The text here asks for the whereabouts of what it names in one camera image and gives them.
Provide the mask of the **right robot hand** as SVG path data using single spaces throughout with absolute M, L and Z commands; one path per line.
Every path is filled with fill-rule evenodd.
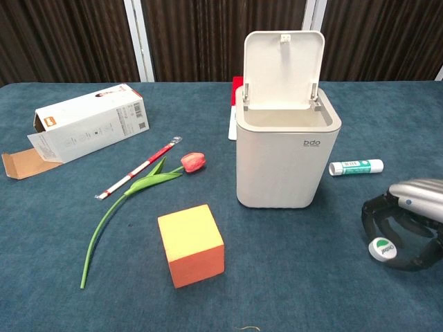
M 430 239 L 419 255 L 409 260 L 398 258 L 398 249 L 404 247 L 404 242 L 389 219 Z M 430 268 L 442 260 L 442 180 L 414 178 L 392 184 L 386 193 L 363 204 L 361 221 L 373 259 L 402 271 Z

